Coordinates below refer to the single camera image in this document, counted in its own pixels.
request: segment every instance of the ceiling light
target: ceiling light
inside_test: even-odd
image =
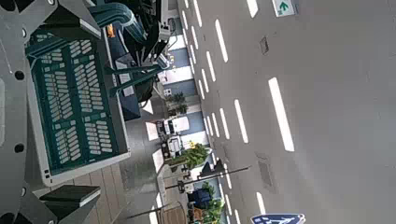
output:
[[[202,72],[202,78],[204,79],[205,90],[206,92],[209,92],[209,86],[207,85],[206,73],[204,68],[201,70],[201,72]]]
[[[189,44],[189,41],[187,40],[187,35],[186,35],[186,30],[183,28],[183,36],[184,36],[184,42],[186,43],[186,46]]]
[[[210,122],[210,117],[207,116],[207,124],[209,125],[209,131],[210,131],[210,135],[213,136],[213,129],[212,129],[212,123]]]
[[[285,150],[294,151],[294,144],[291,138],[288,118],[286,118],[285,106],[283,105],[282,96],[280,95],[280,89],[276,77],[271,78],[268,81],[268,84],[270,85],[270,91],[274,101],[277,122],[279,124],[280,133],[282,134]]]
[[[235,219],[236,219],[236,223],[241,224],[241,220],[239,219],[239,213],[238,210],[235,209]]]
[[[223,122],[225,138],[230,139],[230,133],[228,132],[227,120],[225,119],[224,110],[222,108],[220,109],[220,115],[221,115],[221,120]]]
[[[215,156],[215,153],[211,153],[212,154],[212,160],[213,160],[213,164],[215,164],[216,165],[216,163],[217,163],[217,161],[216,161],[216,156]]]
[[[163,200],[161,199],[161,194],[157,194],[157,198],[155,199],[157,201],[157,206],[162,207],[163,206]]]
[[[206,134],[209,135],[209,129],[208,129],[208,127],[207,127],[207,121],[206,121],[206,119],[204,119],[204,124],[205,124],[205,131],[206,131]]]
[[[230,216],[233,215],[233,209],[231,208],[230,199],[228,198],[228,194],[225,195],[225,202],[227,203],[228,213]]]
[[[195,48],[198,49],[198,40],[197,40],[197,36],[195,35],[195,29],[193,26],[191,27],[191,32],[192,32],[192,38],[194,38]]]
[[[212,76],[212,80],[216,81],[215,70],[213,69],[212,58],[210,57],[210,52],[206,52],[207,64],[209,64],[210,75]]]
[[[227,49],[225,48],[224,38],[223,38],[223,35],[222,35],[222,31],[221,31],[221,26],[220,26],[219,20],[215,21],[215,26],[216,26],[216,31],[218,32],[218,38],[219,38],[219,44],[220,44],[220,48],[221,48],[221,53],[223,55],[224,62],[227,63],[228,62],[228,54],[227,54]]]
[[[218,121],[216,120],[216,115],[215,115],[215,113],[212,113],[212,119],[213,119],[213,124],[215,125],[216,136],[217,136],[217,137],[220,137]]]
[[[244,139],[244,143],[248,143],[248,134],[247,129],[245,127],[244,117],[242,116],[241,105],[239,104],[239,100],[235,100],[235,110],[236,116],[238,117],[239,121],[239,128],[241,129],[242,138]]]
[[[224,200],[224,192],[222,190],[222,185],[219,183],[219,189],[220,189],[220,195],[221,195],[221,199]]]
[[[257,6],[256,0],[247,0],[248,11],[250,12],[251,18],[256,16],[257,12],[259,11],[259,7]]]
[[[189,30],[189,25],[187,24],[186,13],[184,13],[184,10],[181,11],[181,14],[183,15],[184,28],[186,28],[186,30]]]
[[[228,188],[229,189],[232,189],[233,188],[233,185],[231,184],[231,178],[230,178],[230,175],[228,174],[228,166],[227,166],[227,163],[224,163],[224,169],[225,169],[225,176],[226,176],[226,178],[227,178],[227,184],[228,184]]]
[[[190,67],[193,74],[195,74],[194,64],[192,63],[192,59],[190,58]]]
[[[202,87],[201,79],[198,80],[198,85],[199,85],[199,90],[201,92],[201,97],[204,100],[205,99],[205,93],[204,93],[204,88]]]
[[[257,192],[256,196],[257,196],[257,202],[259,203],[259,207],[260,207],[260,214],[264,215],[265,214],[265,205],[264,205],[264,200],[262,199],[262,195],[259,192]]]
[[[197,20],[198,20],[199,27],[202,27],[201,12],[199,10],[197,0],[194,0],[194,6],[195,6],[195,13],[197,14]]]
[[[190,50],[191,50],[192,60],[194,61],[194,63],[197,63],[197,59],[195,58],[194,48],[192,47],[192,45],[190,45]]]
[[[150,224],[158,224],[157,214],[155,212],[151,212],[148,214],[149,223]]]

